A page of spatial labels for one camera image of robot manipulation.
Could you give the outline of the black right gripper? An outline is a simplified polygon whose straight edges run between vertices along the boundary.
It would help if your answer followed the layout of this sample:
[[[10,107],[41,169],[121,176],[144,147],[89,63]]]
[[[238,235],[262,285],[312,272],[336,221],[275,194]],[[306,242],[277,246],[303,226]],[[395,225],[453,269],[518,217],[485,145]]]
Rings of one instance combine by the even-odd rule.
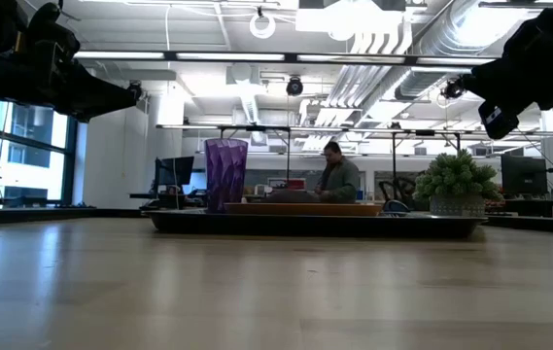
[[[542,110],[553,107],[553,8],[524,21],[505,42],[504,57],[476,66],[461,76],[466,90],[485,100],[504,101],[514,96],[510,61],[519,69],[528,98]]]

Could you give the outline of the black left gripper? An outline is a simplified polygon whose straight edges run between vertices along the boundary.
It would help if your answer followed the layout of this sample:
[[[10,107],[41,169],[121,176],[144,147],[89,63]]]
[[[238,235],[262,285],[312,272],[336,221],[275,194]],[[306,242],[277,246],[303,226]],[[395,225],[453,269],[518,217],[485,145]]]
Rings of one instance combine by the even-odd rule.
[[[54,107],[69,107],[79,123],[118,110],[134,107],[139,94],[92,75],[74,56],[81,48],[76,35],[60,25],[61,2],[47,2],[29,16],[16,3],[17,61],[15,101]],[[83,100],[83,97],[97,100]]]

